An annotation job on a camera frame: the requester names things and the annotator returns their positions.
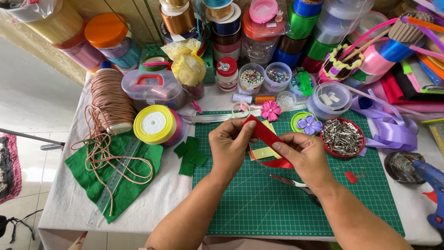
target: rug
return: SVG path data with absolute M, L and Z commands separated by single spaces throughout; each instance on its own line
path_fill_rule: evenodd
M 21 188 L 17 136 L 0 133 L 0 204 L 16 197 Z

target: scissors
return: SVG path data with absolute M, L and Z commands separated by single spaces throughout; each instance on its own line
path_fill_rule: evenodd
M 270 174 L 270 173 L 265 173 L 265 174 L 270 176 L 271 178 L 276 179 L 276 180 L 278 180 L 280 182 L 283 182 L 283 183 L 285 183 L 287 185 L 290 185 L 290 186 L 293 186 L 293 187 L 298 187 L 298 188 L 302 189 L 304 192 L 306 192 L 308 194 L 308 198 L 311 200 L 311 202 L 313 202 L 318 207 L 322 207 L 321 203 L 317 200 L 317 196 L 308 187 L 301 187 L 300 183 L 295 182 L 295 181 L 290 180 L 290 179 L 287 179 L 285 177 L 281 177 L 281 176 Z

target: red ribbon scrap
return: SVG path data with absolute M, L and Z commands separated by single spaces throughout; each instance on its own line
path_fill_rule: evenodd
M 265 144 L 267 144 L 267 146 L 271 147 L 271 145 L 275 142 L 284 143 L 277 135 L 275 135 L 269 128 L 267 128 L 267 126 L 265 126 L 260 120 L 254 117 L 254 115 L 250 115 L 242 125 L 245 125 L 245 123 L 249 121 L 256 121 L 256 127 L 253 130 L 253 135 L 261 139 Z M 284 169 L 294 168 L 293 165 L 278 152 L 276 153 L 282 157 L 281 159 L 276 159 L 267 162 L 260 162 L 256 160 L 256 158 L 253 155 L 253 150 L 251 149 L 251 146 L 250 146 L 250 153 L 255 161 L 259 162 L 264 166 L 270 168 L 284 168 Z

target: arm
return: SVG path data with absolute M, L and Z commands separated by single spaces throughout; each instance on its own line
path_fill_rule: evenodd
M 202 243 L 223 192 L 245 158 L 255 121 L 229 119 L 209 134 L 213 168 L 149 236 L 145 247 L 156 250 L 195 250 Z
M 280 136 L 273 149 L 287 158 L 322 204 L 333 233 L 344 250 L 412 249 L 393 228 L 367 209 L 336 181 L 327 164 L 322 141 L 303 133 Z

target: yellow ribbon spool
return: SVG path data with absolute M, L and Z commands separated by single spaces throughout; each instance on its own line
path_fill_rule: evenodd
M 147 131 L 143 127 L 151 126 Z M 134 134 L 139 140 L 158 145 L 169 140 L 176 131 L 176 119 L 170 109 L 163 105 L 151 105 L 137 114 L 134 120 Z

